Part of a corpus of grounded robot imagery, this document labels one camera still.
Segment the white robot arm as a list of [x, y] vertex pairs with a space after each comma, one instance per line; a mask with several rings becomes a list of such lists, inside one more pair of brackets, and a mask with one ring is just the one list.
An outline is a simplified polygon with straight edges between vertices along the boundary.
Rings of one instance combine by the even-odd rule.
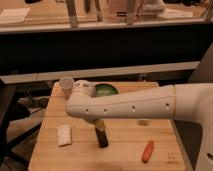
[[195, 171], [213, 171], [213, 83], [176, 84], [117, 95], [95, 97], [94, 84], [75, 83], [66, 104], [69, 116], [174, 119], [199, 123], [203, 135]]

